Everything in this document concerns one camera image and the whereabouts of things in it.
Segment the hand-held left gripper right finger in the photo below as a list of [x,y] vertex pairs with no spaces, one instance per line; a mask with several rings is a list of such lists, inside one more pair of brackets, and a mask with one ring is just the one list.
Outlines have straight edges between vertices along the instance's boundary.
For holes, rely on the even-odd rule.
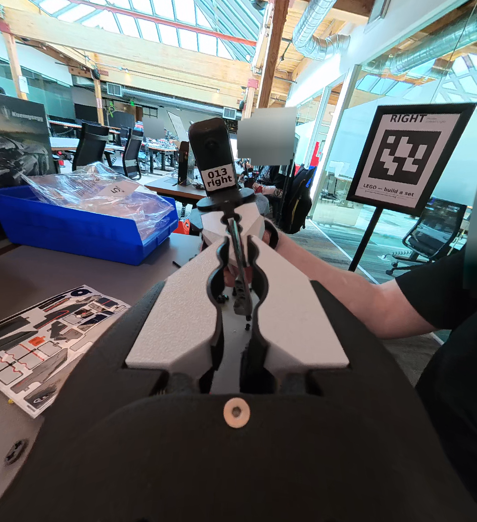
[[347,368],[318,286],[260,238],[249,236],[247,244],[258,297],[247,345],[247,393],[273,393],[290,374]]

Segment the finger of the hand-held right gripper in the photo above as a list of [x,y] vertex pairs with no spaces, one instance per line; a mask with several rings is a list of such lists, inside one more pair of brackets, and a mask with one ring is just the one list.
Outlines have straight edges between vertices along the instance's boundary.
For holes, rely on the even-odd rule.
[[240,216],[239,225],[241,227],[242,241],[247,241],[249,236],[262,239],[265,232],[265,219],[260,214],[256,203],[242,204],[237,208]]
[[229,232],[229,219],[234,218],[233,213],[225,214],[221,211],[202,213],[203,224],[203,249],[216,243],[221,245],[225,238],[229,239],[229,265],[235,265],[235,249],[233,239]]

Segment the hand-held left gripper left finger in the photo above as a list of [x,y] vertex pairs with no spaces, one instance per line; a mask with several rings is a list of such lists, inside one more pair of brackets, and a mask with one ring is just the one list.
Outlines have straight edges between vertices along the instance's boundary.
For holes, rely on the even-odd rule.
[[208,394],[223,358],[223,269],[230,239],[206,247],[166,279],[128,356],[132,369],[182,374]]

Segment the person's right forearm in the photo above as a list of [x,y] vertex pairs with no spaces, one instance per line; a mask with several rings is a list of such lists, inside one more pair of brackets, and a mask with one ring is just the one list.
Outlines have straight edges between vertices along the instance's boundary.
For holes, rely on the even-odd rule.
[[396,281],[372,284],[327,264],[279,232],[276,252],[312,281],[319,282],[376,337],[408,338],[437,331],[409,303]]

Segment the toy car set box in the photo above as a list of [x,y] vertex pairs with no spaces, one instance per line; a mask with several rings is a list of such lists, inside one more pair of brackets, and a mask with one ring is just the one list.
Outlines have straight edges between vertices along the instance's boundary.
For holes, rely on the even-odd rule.
[[0,188],[55,173],[44,105],[0,94]]

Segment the person's right hand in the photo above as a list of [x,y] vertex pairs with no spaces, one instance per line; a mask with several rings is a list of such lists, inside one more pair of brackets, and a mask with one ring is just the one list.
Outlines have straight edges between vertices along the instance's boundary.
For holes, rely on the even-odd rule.
[[283,247],[285,246],[286,236],[277,229],[270,230],[266,228],[262,236],[262,241],[281,255]]

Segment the black upright box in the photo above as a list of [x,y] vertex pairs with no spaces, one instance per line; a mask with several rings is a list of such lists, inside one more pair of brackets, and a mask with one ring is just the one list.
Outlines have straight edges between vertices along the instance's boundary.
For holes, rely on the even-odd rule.
[[194,182],[195,157],[189,141],[181,141],[178,150],[177,185],[188,186]]

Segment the white board easel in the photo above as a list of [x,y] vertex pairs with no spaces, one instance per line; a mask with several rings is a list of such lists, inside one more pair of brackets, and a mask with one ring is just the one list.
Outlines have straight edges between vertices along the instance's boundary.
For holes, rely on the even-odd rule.
[[167,111],[170,121],[174,127],[175,134],[178,137],[178,141],[189,141],[188,134],[184,128],[183,122],[177,114]]

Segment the wooden office table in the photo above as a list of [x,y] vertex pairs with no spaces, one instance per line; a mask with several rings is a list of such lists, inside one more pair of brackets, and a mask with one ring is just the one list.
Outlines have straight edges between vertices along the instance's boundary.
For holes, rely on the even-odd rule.
[[195,206],[198,201],[207,196],[205,190],[198,189],[192,184],[179,185],[177,183],[177,178],[171,178],[168,176],[162,176],[161,179],[146,182],[144,186],[162,197],[174,199],[183,206]]

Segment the black backpack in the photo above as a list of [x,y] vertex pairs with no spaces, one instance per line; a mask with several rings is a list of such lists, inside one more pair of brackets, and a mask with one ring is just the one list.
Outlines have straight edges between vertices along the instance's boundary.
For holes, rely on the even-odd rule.
[[305,227],[306,218],[312,207],[311,186],[316,166],[299,168],[289,182],[287,194],[281,208],[280,229],[286,234],[295,234]]

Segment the crumpled clear plastic bags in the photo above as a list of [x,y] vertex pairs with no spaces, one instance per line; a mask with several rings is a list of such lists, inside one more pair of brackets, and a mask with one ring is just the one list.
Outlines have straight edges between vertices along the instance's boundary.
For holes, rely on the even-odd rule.
[[49,204],[131,219],[142,241],[168,226],[175,204],[140,183],[94,162],[67,174],[21,175],[40,201]]

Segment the blue plastic bin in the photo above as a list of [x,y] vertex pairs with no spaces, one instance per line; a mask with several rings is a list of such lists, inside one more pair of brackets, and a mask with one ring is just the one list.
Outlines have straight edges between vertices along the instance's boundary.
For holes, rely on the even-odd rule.
[[178,226],[174,199],[159,199],[172,210],[146,240],[131,219],[42,202],[27,185],[0,188],[0,223],[13,244],[137,266]]

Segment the sticker sheet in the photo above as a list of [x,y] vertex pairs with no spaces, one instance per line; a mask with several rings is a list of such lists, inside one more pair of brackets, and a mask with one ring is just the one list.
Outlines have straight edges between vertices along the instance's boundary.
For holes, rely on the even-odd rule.
[[0,392],[38,417],[80,359],[130,308],[81,285],[0,320]]

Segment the black framed marker sign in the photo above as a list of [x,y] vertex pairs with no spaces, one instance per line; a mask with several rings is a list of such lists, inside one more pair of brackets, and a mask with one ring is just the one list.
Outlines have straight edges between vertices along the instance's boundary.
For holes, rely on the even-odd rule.
[[476,107],[476,102],[377,107],[346,197],[375,207],[350,271],[356,271],[383,210],[421,215]]

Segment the black mesh office chair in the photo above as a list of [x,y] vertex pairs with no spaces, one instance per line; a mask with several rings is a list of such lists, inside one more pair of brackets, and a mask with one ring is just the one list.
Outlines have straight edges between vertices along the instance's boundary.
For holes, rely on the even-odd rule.
[[463,235],[467,205],[432,197],[420,217],[402,239],[405,251],[391,254],[394,262],[385,273],[411,271],[450,255]]

